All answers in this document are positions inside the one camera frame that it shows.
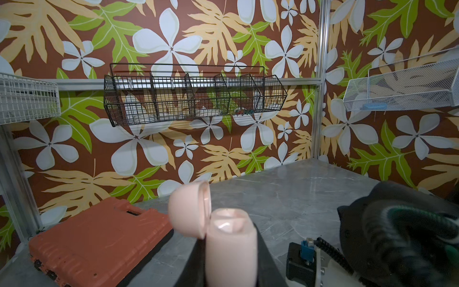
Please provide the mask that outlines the pink earbud charging case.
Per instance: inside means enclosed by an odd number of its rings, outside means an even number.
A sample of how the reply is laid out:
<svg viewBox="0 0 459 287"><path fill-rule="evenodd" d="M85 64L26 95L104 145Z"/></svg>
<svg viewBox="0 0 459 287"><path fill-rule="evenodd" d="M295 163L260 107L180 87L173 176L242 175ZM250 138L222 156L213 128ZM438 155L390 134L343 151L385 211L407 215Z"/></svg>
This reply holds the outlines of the pink earbud charging case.
<svg viewBox="0 0 459 287"><path fill-rule="evenodd" d="M255 225L242 209L212 209L208 182L178 187L170 195L168 216L176 232L204 241L204 282L208 287L257 284Z"/></svg>

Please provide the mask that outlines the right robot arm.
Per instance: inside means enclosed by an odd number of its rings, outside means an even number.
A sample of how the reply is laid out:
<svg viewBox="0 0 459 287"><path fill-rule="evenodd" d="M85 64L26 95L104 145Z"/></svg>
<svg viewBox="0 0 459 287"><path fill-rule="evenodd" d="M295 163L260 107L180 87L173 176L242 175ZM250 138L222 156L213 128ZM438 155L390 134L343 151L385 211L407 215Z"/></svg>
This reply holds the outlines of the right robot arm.
<svg viewBox="0 0 459 287"><path fill-rule="evenodd" d="M459 284L459 188L442 199L391 181L337 209L352 273L379 287Z"/></svg>

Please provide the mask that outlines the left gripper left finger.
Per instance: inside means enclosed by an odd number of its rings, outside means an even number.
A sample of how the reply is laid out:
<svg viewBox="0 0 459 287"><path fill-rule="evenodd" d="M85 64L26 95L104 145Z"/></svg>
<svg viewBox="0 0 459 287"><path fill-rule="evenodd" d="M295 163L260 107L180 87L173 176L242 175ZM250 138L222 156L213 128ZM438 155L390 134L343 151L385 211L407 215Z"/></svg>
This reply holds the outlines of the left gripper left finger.
<svg viewBox="0 0 459 287"><path fill-rule="evenodd" d="M190 253L189 259L175 283L175 287L205 287L205 250L206 241L198 239Z"/></svg>

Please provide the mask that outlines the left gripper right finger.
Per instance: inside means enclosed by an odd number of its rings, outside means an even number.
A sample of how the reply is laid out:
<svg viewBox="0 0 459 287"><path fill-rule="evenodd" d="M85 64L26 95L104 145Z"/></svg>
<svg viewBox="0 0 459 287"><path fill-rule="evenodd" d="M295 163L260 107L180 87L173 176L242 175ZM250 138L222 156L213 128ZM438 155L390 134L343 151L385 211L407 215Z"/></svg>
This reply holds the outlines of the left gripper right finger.
<svg viewBox="0 0 459 287"><path fill-rule="evenodd" d="M286 287L284 276L276 266L269 249L267 248L263 237L257 225L254 225L257 231L258 244L258 271L257 287Z"/></svg>

